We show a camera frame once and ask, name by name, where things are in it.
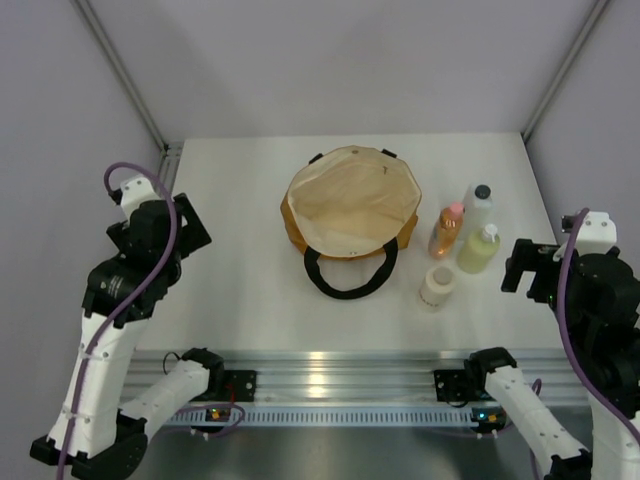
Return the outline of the green pump bottle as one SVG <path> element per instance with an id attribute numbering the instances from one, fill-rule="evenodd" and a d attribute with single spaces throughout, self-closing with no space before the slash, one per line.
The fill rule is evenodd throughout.
<path id="1" fill-rule="evenodd" d="M 465 273 L 483 272 L 501 245 L 498 227 L 489 223 L 473 231 L 465 240 L 457 256 L 457 265 Z"/>

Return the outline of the white bottle black cap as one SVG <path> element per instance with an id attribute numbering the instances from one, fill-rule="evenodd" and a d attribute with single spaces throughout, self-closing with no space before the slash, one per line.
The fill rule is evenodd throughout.
<path id="1" fill-rule="evenodd" d="M 488 223 L 493 210 L 492 189 L 486 184 L 472 184 L 463 199 L 464 218 L 460 237 L 466 239 L 472 232 Z"/>

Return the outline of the orange bottle pink cap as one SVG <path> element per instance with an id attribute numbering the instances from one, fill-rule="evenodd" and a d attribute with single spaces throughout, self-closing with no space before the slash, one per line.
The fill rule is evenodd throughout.
<path id="1" fill-rule="evenodd" d="M 432 258 L 442 259 L 450 253 L 463 226 L 464 213 L 461 202 L 451 203 L 439 213 L 428 243 Z"/>

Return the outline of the cream cylindrical bottle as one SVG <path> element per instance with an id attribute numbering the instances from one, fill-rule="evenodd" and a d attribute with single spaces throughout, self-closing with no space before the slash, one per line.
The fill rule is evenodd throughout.
<path id="1" fill-rule="evenodd" d="M 448 301 L 456 286 L 454 271 L 446 265 L 430 268 L 419 288 L 422 304 L 432 312 L 439 311 Z"/>

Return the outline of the tan canvas tote bag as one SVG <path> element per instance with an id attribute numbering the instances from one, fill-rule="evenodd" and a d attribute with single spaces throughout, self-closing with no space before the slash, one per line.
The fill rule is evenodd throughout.
<path id="1" fill-rule="evenodd" d="M 289 241 L 324 295 L 356 300 L 391 277 L 418 223 L 422 190 L 409 165 L 386 149 L 351 145 L 313 157 L 294 175 L 280 204 Z M 372 277 L 347 290 L 325 280 L 320 259 L 384 257 Z"/>

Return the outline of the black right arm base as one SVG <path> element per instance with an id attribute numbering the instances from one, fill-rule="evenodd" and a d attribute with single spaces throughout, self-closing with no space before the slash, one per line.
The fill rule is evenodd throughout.
<path id="1" fill-rule="evenodd" d="M 455 408 L 479 401 L 480 394 L 463 369 L 438 369 L 433 371 L 436 398 Z"/>

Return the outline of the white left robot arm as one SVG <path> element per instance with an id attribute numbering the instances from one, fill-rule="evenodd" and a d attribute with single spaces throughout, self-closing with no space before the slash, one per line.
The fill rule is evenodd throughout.
<path id="1" fill-rule="evenodd" d="M 224 361 L 191 348 L 139 397 L 120 400 L 132 356 L 157 302 L 182 274 L 181 263 L 209 245 L 209 233 L 186 194 L 141 202 L 107 230 L 118 252 L 88 275 L 82 333 L 61 412 L 33 441 L 33 459 L 77 479 L 127 479 L 159 429 L 188 402 L 212 400 L 226 386 Z"/>

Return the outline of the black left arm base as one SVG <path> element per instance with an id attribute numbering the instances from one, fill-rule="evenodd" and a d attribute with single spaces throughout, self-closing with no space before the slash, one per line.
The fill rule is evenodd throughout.
<path id="1" fill-rule="evenodd" d="M 218 399 L 229 403 L 253 403 L 257 376 L 255 370 L 226 370 Z"/>

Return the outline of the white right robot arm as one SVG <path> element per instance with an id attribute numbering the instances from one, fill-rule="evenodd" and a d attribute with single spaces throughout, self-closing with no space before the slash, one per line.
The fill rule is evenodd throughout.
<path id="1" fill-rule="evenodd" d="M 615 247 L 556 261 L 558 246 L 516 241 L 501 289 L 524 273 L 528 298 L 550 307 L 565 349 L 543 392 L 503 347 L 474 352 L 465 384 L 495 402 L 526 441 L 544 479 L 639 476 L 639 281 Z"/>

